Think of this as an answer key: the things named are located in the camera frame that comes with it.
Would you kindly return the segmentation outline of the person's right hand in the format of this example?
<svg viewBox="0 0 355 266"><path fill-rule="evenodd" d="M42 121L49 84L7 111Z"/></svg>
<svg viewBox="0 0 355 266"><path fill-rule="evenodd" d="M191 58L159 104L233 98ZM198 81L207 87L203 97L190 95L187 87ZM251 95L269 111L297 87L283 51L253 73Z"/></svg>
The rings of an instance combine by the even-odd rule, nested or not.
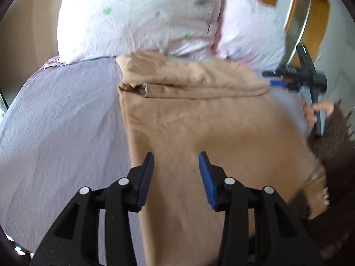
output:
<svg viewBox="0 0 355 266"><path fill-rule="evenodd" d="M335 104L328 100L321 100L320 102L312 104L312 106L308 106L305 100L302 99L301 104L303 107L304 117L310 129L314 127L315 123L318 120L316 117L316 113L320 111L324 111L326 117L329 118L332 115L335 108Z"/></svg>

